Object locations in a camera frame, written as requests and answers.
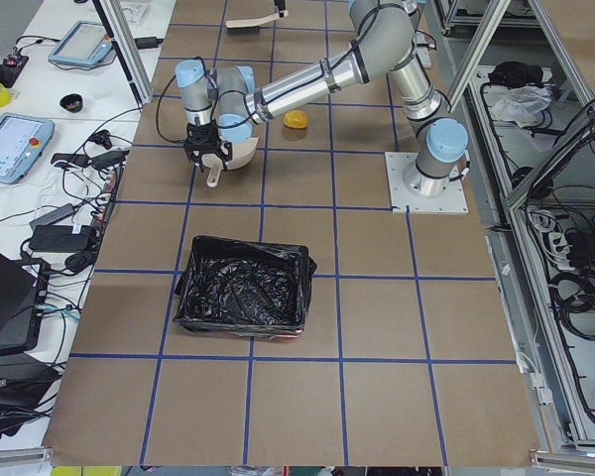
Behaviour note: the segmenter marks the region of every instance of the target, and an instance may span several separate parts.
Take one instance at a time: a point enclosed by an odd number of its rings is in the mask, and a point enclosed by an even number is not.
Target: plastic bag
[[[304,246],[196,236],[174,321],[192,331],[299,335],[315,269]]]
[[[515,122],[519,127],[526,127],[541,122],[541,117],[536,115],[550,103],[551,93],[548,89],[525,86],[507,91],[489,112],[496,121]]]

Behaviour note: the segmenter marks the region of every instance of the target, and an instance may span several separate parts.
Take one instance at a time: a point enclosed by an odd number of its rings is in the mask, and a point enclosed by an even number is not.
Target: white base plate
[[[390,203],[395,213],[448,213],[463,215],[467,209],[467,200],[460,180],[451,181],[443,194],[435,198],[418,196],[404,185],[404,171],[417,159],[417,153],[387,152],[388,184],[390,187]],[[454,167],[450,177],[457,177],[458,169]]]

